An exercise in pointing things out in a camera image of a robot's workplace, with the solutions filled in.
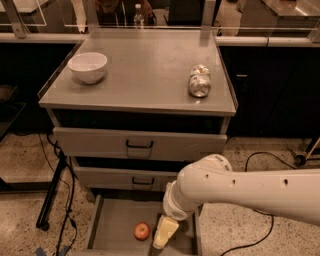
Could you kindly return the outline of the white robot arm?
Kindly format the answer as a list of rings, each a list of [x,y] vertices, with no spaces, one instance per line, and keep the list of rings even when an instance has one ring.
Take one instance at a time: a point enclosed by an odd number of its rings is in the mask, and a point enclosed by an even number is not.
[[[224,156],[208,155],[166,185],[153,247],[164,248],[179,223],[204,203],[234,204],[319,225],[320,170],[235,172]]]

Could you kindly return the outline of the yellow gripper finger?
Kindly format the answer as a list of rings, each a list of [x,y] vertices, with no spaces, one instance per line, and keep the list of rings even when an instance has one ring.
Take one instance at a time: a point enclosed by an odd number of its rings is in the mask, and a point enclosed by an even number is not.
[[[176,220],[162,215],[157,225],[152,246],[159,250],[163,249],[178,228],[179,223]]]

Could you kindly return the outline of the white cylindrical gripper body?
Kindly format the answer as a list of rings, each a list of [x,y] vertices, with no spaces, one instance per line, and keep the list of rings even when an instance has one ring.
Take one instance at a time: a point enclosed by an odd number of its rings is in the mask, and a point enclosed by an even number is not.
[[[168,217],[176,221],[183,221],[194,213],[195,203],[187,199],[182,194],[177,182],[173,181],[166,186],[163,209]]]

